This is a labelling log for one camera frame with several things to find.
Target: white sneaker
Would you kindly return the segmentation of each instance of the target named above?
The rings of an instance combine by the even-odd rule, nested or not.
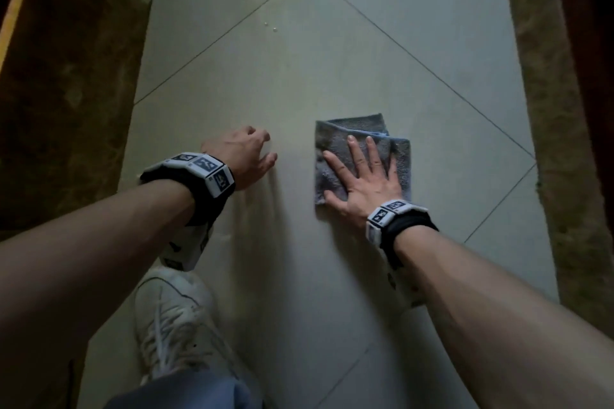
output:
[[[254,400],[260,385],[236,357],[214,324],[216,303],[191,272],[151,268],[136,288],[136,337],[146,375],[141,384],[185,368],[210,368],[245,383]]]

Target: wristband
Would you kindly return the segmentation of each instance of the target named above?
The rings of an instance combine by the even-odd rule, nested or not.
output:
[[[235,188],[233,174],[227,165],[207,154],[195,152],[183,152],[147,167],[140,180],[143,183],[173,180],[187,187],[195,202],[188,227],[211,227]]]
[[[394,252],[395,238],[407,228],[427,226],[437,230],[426,207],[401,199],[385,202],[366,219],[366,239],[375,245],[393,270],[403,266]]]

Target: shoelace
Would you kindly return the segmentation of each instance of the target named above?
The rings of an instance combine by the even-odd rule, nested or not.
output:
[[[203,356],[187,346],[196,333],[197,324],[192,320],[176,323],[189,311],[179,306],[165,310],[163,307],[158,301],[153,322],[141,342],[142,355],[149,356],[150,366],[150,373],[143,377],[141,384],[183,368],[205,364]]]

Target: microfiber cloth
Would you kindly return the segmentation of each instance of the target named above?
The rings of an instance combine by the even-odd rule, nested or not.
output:
[[[365,140],[367,136],[371,136],[380,151],[386,172],[390,165],[390,155],[393,153],[396,155],[397,174],[403,197],[411,200],[410,141],[389,136],[384,117],[378,113],[366,117],[316,121],[316,204],[324,204],[325,190],[331,190],[341,200],[348,200],[348,192],[322,155],[325,150],[333,152],[354,175],[357,175],[348,147],[348,135],[356,138],[367,158]]]

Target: tile floor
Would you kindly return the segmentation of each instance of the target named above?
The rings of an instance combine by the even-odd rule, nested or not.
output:
[[[275,171],[196,269],[280,408],[474,406],[426,310],[314,209],[317,119],[382,112],[441,230],[557,298],[508,0],[153,0],[135,103],[121,186],[227,128],[272,134]],[[131,323],[127,302],[92,340],[80,407],[139,381]]]

